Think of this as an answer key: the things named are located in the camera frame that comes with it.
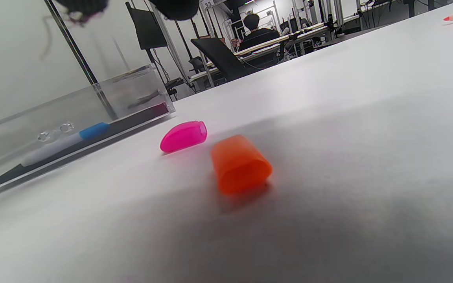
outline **monitor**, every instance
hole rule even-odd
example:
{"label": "monitor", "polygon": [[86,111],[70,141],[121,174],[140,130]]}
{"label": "monitor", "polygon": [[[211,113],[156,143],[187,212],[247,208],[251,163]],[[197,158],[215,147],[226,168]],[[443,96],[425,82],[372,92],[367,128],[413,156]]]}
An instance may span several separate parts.
{"label": "monitor", "polygon": [[125,5],[134,22],[141,50],[166,47],[167,41],[165,40],[162,29],[160,29],[157,23],[155,14],[152,11],[134,9],[130,6],[129,2],[125,2]]}

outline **black chair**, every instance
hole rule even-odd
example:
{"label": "black chair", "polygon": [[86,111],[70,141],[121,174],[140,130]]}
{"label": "black chair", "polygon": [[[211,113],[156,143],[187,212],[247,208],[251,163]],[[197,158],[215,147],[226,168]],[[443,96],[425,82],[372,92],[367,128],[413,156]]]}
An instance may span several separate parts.
{"label": "black chair", "polygon": [[[190,62],[190,64],[192,64],[193,70],[197,71],[197,74],[199,72],[205,72],[204,63],[202,62],[202,58],[200,58],[199,56],[190,59],[188,62]],[[224,83],[227,82],[225,77],[223,77],[222,73],[212,74],[212,80],[214,81],[214,85],[215,86],[219,86],[219,85],[224,84]],[[210,88],[211,87],[211,84],[209,84],[209,80],[207,80],[204,83],[204,85],[205,85],[206,88]]]}
{"label": "black chair", "polygon": [[218,68],[231,82],[235,79],[249,75],[244,65],[237,57],[221,42],[219,38],[192,39],[192,43]]}

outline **clear acrylic box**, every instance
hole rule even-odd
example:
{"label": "clear acrylic box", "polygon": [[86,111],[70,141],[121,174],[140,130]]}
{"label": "clear acrylic box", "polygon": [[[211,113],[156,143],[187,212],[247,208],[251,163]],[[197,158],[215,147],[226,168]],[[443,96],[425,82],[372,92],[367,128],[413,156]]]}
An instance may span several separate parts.
{"label": "clear acrylic box", "polygon": [[[1,120],[0,184],[174,111],[167,90],[151,64]],[[110,124],[109,131],[97,140],[79,143],[28,168],[20,165],[41,147],[101,122]]]}

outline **desk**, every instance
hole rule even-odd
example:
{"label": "desk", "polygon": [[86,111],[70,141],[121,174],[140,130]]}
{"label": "desk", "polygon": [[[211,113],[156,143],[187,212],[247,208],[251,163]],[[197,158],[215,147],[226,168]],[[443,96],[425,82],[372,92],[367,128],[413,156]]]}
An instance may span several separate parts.
{"label": "desk", "polygon": [[[269,53],[275,53],[278,50],[280,50],[280,44],[277,43],[275,45],[263,48],[261,50],[257,50],[256,52],[254,52],[252,54],[249,54],[249,55],[247,55],[245,57],[242,57],[242,60],[246,61],[246,62],[250,62],[250,61],[252,61],[252,60],[254,60],[256,58],[259,58],[259,57],[261,57],[263,55],[266,55],[266,54],[269,54]],[[212,75],[217,73],[217,72],[219,72],[218,68],[211,68],[209,71],[211,72]],[[197,82],[198,88],[201,91],[205,91],[206,90],[205,84],[204,84],[206,80],[207,80],[207,73],[206,72],[200,72],[200,73],[190,77],[190,83]]]}
{"label": "desk", "polygon": [[[309,31],[318,30],[318,29],[320,29],[322,27],[324,27],[323,23],[318,23],[318,24],[312,25],[310,27],[302,29],[302,34],[305,34],[305,33],[309,32]],[[257,52],[259,50],[262,50],[264,48],[271,47],[271,46],[273,46],[275,44],[279,44],[279,43],[281,43],[281,42],[283,42],[285,40],[288,40],[289,37],[291,35],[293,35],[293,34],[294,33],[283,35],[283,36],[278,37],[276,39],[272,39],[270,41],[266,41],[266,42],[260,43],[259,45],[255,45],[255,46],[247,48],[245,50],[234,52],[234,55],[237,56],[237,57],[239,57],[239,56],[243,57],[245,55],[249,55],[251,53],[255,53],[255,52]],[[212,62],[209,62],[209,63],[207,63],[207,65],[208,66],[212,66],[213,64],[212,64]]]}
{"label": "desk", "polygon": [[[175,118],[1,193],[0,283],[453,283],[452,13],[180,100]],[[163,156],[164,134],[195,119],[206,143]],[[209,152],[234,134],[272,162],[265,194],[216,193]]]}
{"label": "desk", "polygon": [[[317,36],[320,33],[327,32],[328,30],[329,30],[329,28],[323,26],[322,24],[318,24],[318,25],[314,25],[312,27],[305,28],[304,29],[305,33],[300,34],[299,36],[297,36],[297,39],[295,40],[295,43],[300,43],[302,41],[308,40],[308,39],[310,39],[310,38],[312,38],[314,36]],[[277,52],[278,50],[280,50],[280,43],[282,41],[284,41],[284,40],[280,40],[279,42],[276,42],[276,43],[274,43],[274,42],[278,41],[281,38],[283,38],[283,37],[280,37],[278,39],[274,39],[274,40],[271,40],[271,41],[267,41],[267,42],[259,44],[257,46],[248,48],[246,50],[241,51],[242,53],[241,52],[236,52],[236,53],[234,53],[234,55],[236,55],[236,56],[247,55],[247,56],[241,57],[241,58],[242,58],[243,61],[249,62],[249,61],[252,61],[253,59],[259,58],[259,57],[261,57],[263,55]],[[207,63],[207,65],[208,66],[213,66],[213,64],[211,62]],[[219,72],[219,70],[217,68],[212,68],[209,71],[211,72],[211,74],[215,74],[215,73]],[[204,84],[205,80],[207,80],[207,73],[206,72],[200,72],[200,73],[190,77],[190,82],[191,83],[197,82],[198,88],[201,91],[205,90],[205,84]]]}

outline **man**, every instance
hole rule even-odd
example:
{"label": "man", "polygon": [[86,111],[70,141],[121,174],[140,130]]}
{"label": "man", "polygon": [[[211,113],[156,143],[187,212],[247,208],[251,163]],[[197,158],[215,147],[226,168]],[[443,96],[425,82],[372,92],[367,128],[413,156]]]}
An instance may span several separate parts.
{"label": "man", "polygon": [[259,45],[279,37],[279,33],[271,29],[259,29],[260,17],[257,14],[249,14],[244,18],[244,25],[251,31],[240,45],[241,50]]}

